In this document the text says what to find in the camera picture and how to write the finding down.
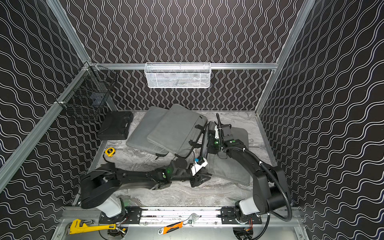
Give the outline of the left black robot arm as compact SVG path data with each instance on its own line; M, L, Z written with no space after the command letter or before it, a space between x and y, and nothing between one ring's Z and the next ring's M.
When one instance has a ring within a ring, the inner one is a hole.
M123 201L115 196L125 189L162 190L174 182L188 181L192 188L210 180L212 175L198 162L172 160L169 165L151 171L128 171L107 163L83 175L80 182L80 207L96 208L108 218L124 214Z

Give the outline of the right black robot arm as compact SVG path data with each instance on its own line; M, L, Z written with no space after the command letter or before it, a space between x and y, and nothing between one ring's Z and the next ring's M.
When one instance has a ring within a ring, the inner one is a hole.
M248 149L248 132L231 125L209 122L202 142L207 170L215 177L238 184L252 184L252 196L235 204L236 218L272 214L289 222L293 217L284 171L263 162Z

